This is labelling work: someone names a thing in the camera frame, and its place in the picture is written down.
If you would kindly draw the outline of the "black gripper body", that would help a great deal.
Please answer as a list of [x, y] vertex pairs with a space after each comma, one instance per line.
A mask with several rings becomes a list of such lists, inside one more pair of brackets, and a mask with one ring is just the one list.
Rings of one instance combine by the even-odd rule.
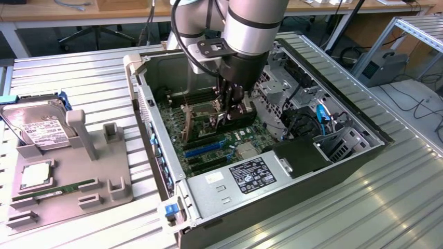
[[247, 56], [242, 53], [226, 56], [221, 61], [219, 74], [229, 82], [250, 91], [263, 73], [267, 59], [269, 52], [258, 56]]

